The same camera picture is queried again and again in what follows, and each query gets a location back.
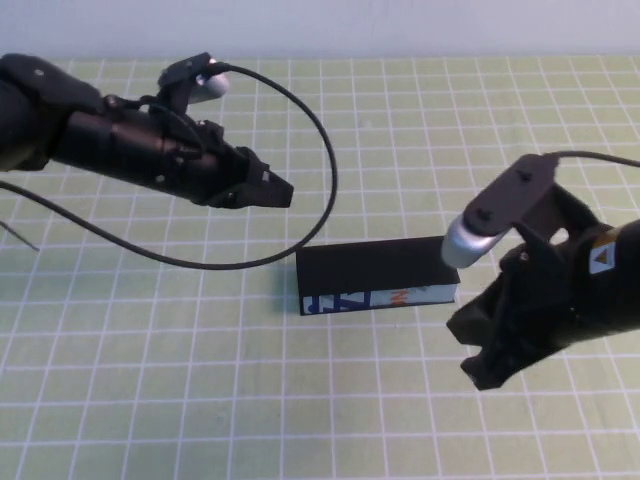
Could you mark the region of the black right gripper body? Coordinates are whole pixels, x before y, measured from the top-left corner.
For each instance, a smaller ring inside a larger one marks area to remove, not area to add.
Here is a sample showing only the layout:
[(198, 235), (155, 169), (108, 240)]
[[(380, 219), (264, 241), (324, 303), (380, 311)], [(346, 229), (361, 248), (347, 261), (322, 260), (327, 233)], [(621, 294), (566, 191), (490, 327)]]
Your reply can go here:
[(492, 359), (539, 361), (601, 333), (601, 315), (587, 288), (588, 254), (599, 224), (554, 244), (519, 227), (524, 244), (501, 261), (493, 301)]

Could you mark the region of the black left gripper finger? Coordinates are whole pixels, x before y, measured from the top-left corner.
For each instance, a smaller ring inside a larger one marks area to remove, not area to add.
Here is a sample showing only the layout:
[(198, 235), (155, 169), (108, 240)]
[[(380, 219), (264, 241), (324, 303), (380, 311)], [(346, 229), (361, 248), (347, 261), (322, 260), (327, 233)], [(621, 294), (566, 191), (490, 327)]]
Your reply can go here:
[(288, 208), (291, 199), (254, 199), (251, 186), (247, 184), (234, 186), (232, 189), (214, 195), (207, 200), (207, 205), (221, 209), (242, 209), (247, 207)]
[(259, 166), (249, 178), (254, 199), (291, 199), (294, 187), (271, 171), (268, 166)]

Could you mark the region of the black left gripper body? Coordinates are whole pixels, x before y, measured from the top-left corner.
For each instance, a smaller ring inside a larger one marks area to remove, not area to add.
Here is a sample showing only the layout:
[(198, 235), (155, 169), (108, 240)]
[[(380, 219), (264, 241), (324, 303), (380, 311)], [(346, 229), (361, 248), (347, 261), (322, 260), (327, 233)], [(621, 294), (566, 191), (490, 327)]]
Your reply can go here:
[(252, 171), (267, 166), (247, 147), (224, 139), (223, 129), (205, 122), (192, 131), (172, 130), (163, 139), (159, 190), (208, 206), (207, 200), (247, 184)]

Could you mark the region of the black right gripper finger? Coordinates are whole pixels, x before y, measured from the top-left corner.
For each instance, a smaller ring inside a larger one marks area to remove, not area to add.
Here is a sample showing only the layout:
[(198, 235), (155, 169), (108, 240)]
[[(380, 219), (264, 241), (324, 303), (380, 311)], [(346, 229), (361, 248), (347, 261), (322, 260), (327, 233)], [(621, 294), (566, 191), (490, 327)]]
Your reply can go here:
[(459, 308), (446, 327), (462, 345), (487, 346), (495, 336), (503, 312), (502, 291), (487, 289)]
[(504, 345), (484, 345), (474, 356), (462, 361), (460, 368), (480, 391), (501, 388), (504, 383), (530, 364), (531, 356)]

